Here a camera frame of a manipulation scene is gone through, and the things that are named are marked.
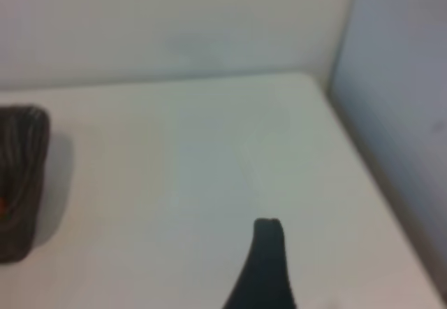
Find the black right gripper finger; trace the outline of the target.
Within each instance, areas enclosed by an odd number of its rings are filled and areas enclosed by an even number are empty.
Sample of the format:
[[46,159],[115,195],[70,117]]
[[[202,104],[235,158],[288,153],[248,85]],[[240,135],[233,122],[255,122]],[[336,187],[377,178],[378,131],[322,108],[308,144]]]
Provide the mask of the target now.
[[258,218],[247,259],[224,308],[297,308],[281,222]]

